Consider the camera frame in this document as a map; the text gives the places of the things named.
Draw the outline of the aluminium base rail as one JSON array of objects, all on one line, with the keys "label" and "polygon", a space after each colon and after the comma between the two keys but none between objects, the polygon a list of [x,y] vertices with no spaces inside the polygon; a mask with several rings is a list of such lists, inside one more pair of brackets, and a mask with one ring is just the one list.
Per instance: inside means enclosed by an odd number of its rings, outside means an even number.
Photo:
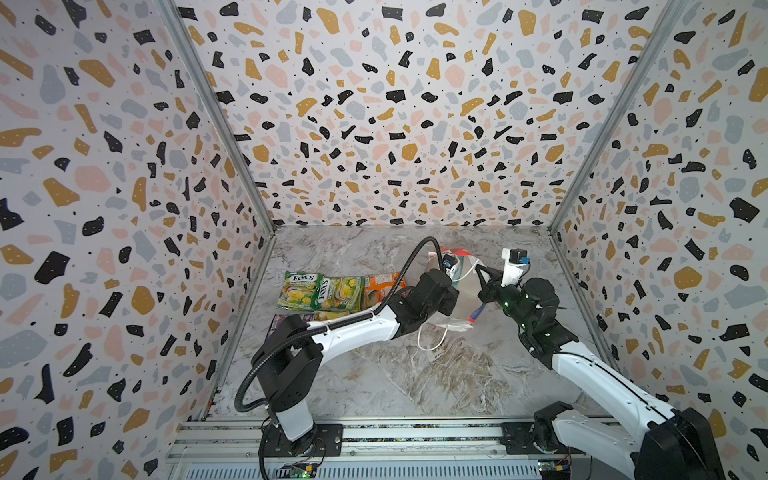
[{"label": "aluminium base rail", "polygon": [[168,456],[168,479],[277,479],[286,463],[317,463],[315,479],[541,479],[537,462],[566,460],[571,479],[622,474],[572,447],[543,453],[530,418],[362,418],[318,423],[309,452],[263,442],[263,420],[189,422]]}]

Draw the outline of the circuit board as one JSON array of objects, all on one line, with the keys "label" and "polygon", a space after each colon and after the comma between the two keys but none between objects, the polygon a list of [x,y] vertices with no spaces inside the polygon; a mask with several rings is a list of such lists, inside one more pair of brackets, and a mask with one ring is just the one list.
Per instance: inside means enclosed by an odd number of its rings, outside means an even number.
[{"label": "circuit board", "polygon": [[286,463],[276,472],[277,479],[315,479],[318,473],[317,463]]},{"label": "circuit board", "polygon": [[537,462],[542,480],[570,480],[571,465],[566,460],[540,460]]}]

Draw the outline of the yellow snack packet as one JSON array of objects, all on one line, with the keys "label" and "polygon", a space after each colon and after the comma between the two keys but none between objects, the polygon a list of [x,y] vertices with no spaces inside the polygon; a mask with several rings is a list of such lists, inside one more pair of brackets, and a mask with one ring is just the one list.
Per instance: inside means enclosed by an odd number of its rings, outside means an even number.
[{"label": "yellow snack packet", "polygon": [[347,317],[349,315],[352,315],[351,311],[315,311],[313,313],[313,320],[325,322],[325,321],[337,320],[343,317]]}]

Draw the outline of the yellow green Fox's candy bag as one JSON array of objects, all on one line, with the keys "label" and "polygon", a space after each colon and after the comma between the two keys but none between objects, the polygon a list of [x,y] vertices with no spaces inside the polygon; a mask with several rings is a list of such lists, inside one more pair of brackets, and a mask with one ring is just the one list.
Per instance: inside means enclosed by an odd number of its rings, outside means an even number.
[{"label": "yellow green Fox's candy bag", "polygon": [[362,277],[325,277],[318,292],[319,308],[335,312],[357,311],[363,290]]}]

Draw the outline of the orange snack packet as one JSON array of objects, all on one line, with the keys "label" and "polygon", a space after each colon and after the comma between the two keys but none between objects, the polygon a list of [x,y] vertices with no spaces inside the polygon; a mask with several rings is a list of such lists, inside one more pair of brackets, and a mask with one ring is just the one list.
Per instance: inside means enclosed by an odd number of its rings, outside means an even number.
[{"label": "orange snack packet", "polygon": [[395,284],[399,272],[376,274],[364,277],[364,289],[361,297],[361,306],[364,309],[374,307],[381,303],[390,291],[397,291],[406,287],[405,280]]}]

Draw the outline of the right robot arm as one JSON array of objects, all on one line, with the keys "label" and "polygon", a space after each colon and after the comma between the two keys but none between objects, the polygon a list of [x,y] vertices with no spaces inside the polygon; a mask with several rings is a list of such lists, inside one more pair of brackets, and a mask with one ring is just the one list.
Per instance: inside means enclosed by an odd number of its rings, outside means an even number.
[{"label": "right robot arm", "polygon": [[616,421],[594,421],[564,402],[534,415],[536,445],[572,447],[629,479],[722,479],[725,472],[708,420],[672,407],[618,373],[556,318],[559,298],[546,279],[519,280],[526,269],[479,265],[479,299],[497,304],[517,325],[531,356],[578,386]]}]

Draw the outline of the right circuit board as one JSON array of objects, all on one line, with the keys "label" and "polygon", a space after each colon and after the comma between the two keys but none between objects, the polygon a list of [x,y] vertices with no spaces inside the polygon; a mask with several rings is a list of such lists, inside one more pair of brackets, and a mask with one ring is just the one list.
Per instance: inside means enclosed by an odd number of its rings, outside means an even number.
[{"label": "right circuit board", "polygon": [[540,460],[537,462],[542,480],[570,480],[571,465],[566,460]]}]

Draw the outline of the left circuit board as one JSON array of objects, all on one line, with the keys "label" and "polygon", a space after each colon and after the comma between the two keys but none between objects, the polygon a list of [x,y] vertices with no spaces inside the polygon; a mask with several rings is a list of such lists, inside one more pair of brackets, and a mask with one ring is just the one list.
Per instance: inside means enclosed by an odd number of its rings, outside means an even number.
[{"label": "left circuit board", "polygon": [[276,472],[277,479],[315,479],[318,473],[317,463],[286,463]]}]

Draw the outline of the purple snack packet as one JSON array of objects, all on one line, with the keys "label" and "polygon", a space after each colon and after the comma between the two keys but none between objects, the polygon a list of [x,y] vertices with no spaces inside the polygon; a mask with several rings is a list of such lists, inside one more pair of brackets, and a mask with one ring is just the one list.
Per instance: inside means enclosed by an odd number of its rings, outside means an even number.
[{"label": "purple snack packet", "polygon": [[299,320],[303,321],[303,316],[298,313],[275,314],[270,322],[269,328],[266,333],[266,337],[269,338],[286,319],[293,318],[293,317],[297,317]]}]

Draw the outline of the green snack packet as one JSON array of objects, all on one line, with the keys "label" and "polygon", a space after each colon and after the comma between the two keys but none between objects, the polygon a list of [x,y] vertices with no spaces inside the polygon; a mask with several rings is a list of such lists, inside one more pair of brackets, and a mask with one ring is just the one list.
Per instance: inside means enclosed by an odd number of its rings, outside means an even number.
[{"label": "green snack packet", "polygon": [[277,305],[297,311],[318,310],[322,306],[319,297],[324,280],[321,273],[286,271]]}]

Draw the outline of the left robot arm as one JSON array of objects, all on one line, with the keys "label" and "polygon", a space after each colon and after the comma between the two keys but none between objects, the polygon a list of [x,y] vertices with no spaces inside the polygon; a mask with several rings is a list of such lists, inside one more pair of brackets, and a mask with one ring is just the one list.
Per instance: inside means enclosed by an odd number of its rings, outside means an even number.
[{"label": "left robot arm", "polygon": [[453,312],[459,292],[439,269],[423,273],[417,284],[378,305],[338,320],[307,323],[284,320],[252,358],[255,375],[272,418],[273,434],[290,455],[304,453],[320,436],[307,396],[321,366],[368,344],[390,341],[419,330],[434,314]]}]

